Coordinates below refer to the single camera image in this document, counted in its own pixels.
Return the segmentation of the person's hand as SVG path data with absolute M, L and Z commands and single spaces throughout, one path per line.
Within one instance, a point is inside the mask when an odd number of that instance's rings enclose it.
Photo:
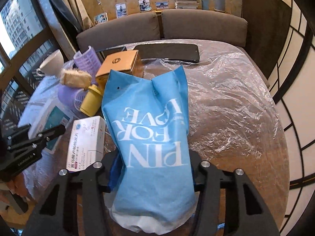
M 20 197 L 26 197 L 28 190 L 25 186 L 24 174 L 20 173 L 9 182 L 1 181 L 1 202 L 9 204 L 8 198 L 4 195 L 4 190 L 9 190 L 13 195 L 17 194 Z

